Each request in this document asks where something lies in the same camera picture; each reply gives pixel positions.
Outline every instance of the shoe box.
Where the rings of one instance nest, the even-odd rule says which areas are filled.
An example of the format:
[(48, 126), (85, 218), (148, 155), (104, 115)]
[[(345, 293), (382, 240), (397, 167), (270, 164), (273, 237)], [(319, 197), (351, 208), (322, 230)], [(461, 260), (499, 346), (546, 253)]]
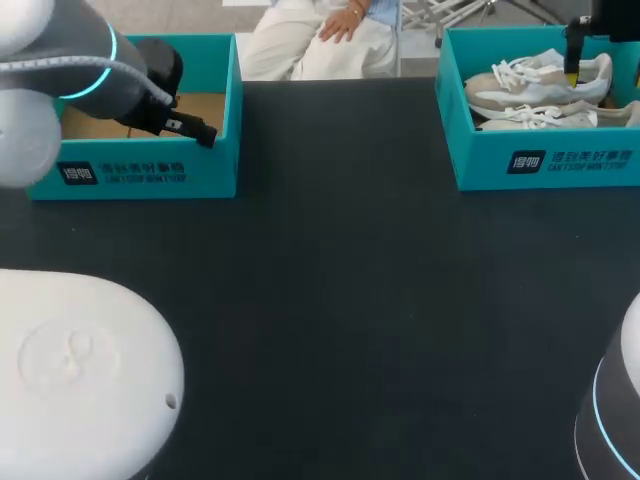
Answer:
[[(640, 127), (549, 128), (479, 131), (465, 95), (465, 81), (491, 73), (503, 60), (567, 48), (564, 27), (448, 29), (442, 45), (436, 94), (458, 188), (640, 186)], [(608, 53), (612, 87), (604, 107), (640, 99), (636, 88), (640, 43), (587, 38), (582, 59)]]
[[(147, 38), (131, 36), (134, 44)], [(232, 198), (236, 194), (243, 85), (235, 36), (154, 35), (175, 48), (185, 70), (176, 111), (216, 127), (212, 149), (89, 118), (58, 104), (63, 133), (56, 166), (29, 189), (36, 200)]]

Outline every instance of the black table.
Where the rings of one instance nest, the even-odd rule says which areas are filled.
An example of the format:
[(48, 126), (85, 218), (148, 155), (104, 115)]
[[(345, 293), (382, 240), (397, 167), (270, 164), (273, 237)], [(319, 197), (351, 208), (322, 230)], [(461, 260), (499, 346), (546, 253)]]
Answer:
[(574, 416), (640, 290), (640, 191), (461, 194), (433, 82), (248, 84), (229, 201), (0, 194), (0, 267), (168, 319), (154, 480), (579, 480)]

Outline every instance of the logo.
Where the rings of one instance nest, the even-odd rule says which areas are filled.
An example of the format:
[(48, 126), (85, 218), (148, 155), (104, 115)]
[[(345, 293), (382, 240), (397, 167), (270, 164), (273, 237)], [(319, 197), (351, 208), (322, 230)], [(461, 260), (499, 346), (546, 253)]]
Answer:
[(547, 154), (545, 150), (520, 150), (513, 154), (509, 164), (509, 175), (520, 173), (538, 173)]
[(98, 178), (89, 162), (58, 162), (58, 170), (67, 185), (98, 184)]
[(47, 398), (96, 392), (114, 379), (120, 352), (112, 335), (91, 322), (48, 321), (29, 332), (18, 351), (18, 372), (34, 394)]

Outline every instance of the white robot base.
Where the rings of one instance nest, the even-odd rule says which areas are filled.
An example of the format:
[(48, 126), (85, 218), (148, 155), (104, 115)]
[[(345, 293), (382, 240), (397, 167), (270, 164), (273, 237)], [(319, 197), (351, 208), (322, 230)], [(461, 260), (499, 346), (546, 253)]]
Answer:
[(640, 480), (640, 296), (598, 365), (575, 423), (585, 480)]
[(0, 478), (144, 480), (180, 412), (164, 318), (97, 278), (0, 270)]

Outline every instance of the sneaker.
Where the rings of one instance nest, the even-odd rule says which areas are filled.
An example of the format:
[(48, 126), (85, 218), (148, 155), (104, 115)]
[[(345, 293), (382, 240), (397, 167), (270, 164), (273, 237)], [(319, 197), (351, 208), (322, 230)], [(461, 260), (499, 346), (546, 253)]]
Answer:
[(631, 102), (625, 108), (598, 108), (580, 101), (565, 107), (537, 107), (529, 105), (508, 108), (503, 118), (489, 120), (477, 129), (538, 130), (549, 128), (640, 127), (640, 102)]
[(499, 118), (505, 108), (529, 105), (567, 105), (580, 100), (598, 104), (607, 95), (613, 61), (606, 53), (580, 62), (580, 79), (573, 88), (564, 73), (564, 57), (548, 50), (535, 57), (518, 58), (493, 65), (466, 82), (465, 93), (472, 110), (485, 118)]

